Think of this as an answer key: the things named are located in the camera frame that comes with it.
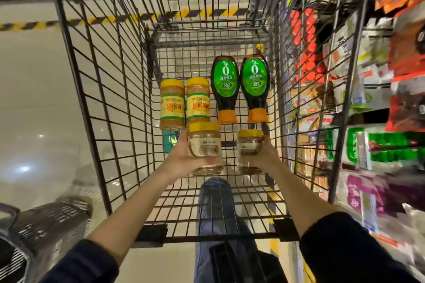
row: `forearm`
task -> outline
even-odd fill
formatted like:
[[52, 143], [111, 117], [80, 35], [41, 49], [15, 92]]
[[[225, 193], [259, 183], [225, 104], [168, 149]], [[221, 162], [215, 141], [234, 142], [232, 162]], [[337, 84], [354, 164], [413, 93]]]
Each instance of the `forearm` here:
[[168, 182], [167, 175], [157, 169], [89, 239], [108, 251], [120, 265]]
[[300, 237], [319, 219], [338, 211], [336, 206], [312, 192], [283, 163], [274, 165], [269, 174], [284, 197]]

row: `glass jar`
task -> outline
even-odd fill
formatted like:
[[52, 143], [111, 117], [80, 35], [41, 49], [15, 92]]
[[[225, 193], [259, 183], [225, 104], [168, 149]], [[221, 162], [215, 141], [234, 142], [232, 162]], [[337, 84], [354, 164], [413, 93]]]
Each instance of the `glass jar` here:
[[[195, 157], [221, 157], [220, 126], [214, 122], [196, 122], [189, 125], [189, 148]], [[219, 175], [222, 165], [214, 164], [196, 169], [195, 176]]]
[[261, 169], [241, 161], [242, 157], [256, 156], [263, 147], [264, 134], [261, 130], [239, 130], [236, 141], [238, 151], [238, 170], [246, 175], [262, 173]]
[[184, 82], [168, 79], [161, 82], [162, 131], [179, 131], [184, 128]]
[[186, 125], [189, 126], [192, 123], [211, 121], [209, 80], [203, 77], [189, 78], [186, 94]]

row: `soy sauce bottle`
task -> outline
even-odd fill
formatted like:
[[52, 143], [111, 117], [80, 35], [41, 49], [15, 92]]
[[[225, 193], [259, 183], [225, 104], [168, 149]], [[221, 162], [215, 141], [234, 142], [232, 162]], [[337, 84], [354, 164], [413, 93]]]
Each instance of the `soy sauce bottle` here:
[[232, 56], [217, 56], [211, 68], [211, 89], [218, 109], [218, 124], [235, 124], [239, 94], [238, 65]]
[[270, 72], [263, 55], [248, 55], [242, 61], [240, 83], [248, 103], [248, 123], [268, 122], [267, 95]]

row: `shiny floor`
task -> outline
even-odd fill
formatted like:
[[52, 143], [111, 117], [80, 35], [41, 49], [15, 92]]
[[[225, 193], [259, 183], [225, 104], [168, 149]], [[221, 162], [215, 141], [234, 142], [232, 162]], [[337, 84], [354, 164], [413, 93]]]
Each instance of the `shiny floor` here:
[[[52, 3], [8, 5], [0, 14], [0, 23], [54, 19]], [[25, 210], [86, 190], [95, 226], [104, 206], [60, 30], [0, 32], [0, 45], [0, 200]], [[270, 251], [268, 240], [257, 244]], [[295, 282], [288, 246], [279, 243], [280, 258]], [[117, 282], [190, 282], [194, 255], [194, 243], [133, 249]]]

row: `person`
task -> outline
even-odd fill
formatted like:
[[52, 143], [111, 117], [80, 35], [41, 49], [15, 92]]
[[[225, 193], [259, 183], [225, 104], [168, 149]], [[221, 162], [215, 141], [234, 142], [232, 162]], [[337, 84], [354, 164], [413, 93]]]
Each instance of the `person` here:
[[[187, 134], [188, 130], [180, 134], [168, 157], [140, 188], [47, 272], [42, 283], [109, 283], [116, 279], [119, 266], [166, 187], [201, 166], [220, 163], [219, 157], [193, 157]], [[299, 233], [300, 250], [317, 282], [417, 282], [351, 216], [322, 200], [291, 173], [268, 137], [265, 137], [260, 153], [247, 159], [268, 173], [279, 187]], [[221, 194], [220, 203], [217, 199], [212, 201], [217, 190]], [[213, 228], [215, 233], [222, 231], [226, 227], [223, 222], [230, 219], [236, 223], [226, 223], [228, 232], [249, 232], [244, 221], [235, 217], [230, 186], [224, 179], [208, 179], [201, 191], [198, 208], [200, 235], [208, 235]], [[203, 208], [206, 202], [210, 206]], [[212, 224], [211, 218], [219, 210], [224, 221]], [[214, 282], [212, 263], [215, 260], [211, 259], [209, 252], [219, 243], [197, 243], [195, 282]], [[249, 266], [243, 264], [248, 262], [250, 251], [256, 250], [254, 240], [236, 239], [229, 243], [227, 248], [230, 246], [241, 265], [243, 277], [229, 282], [254, 281], [244, 275]]]

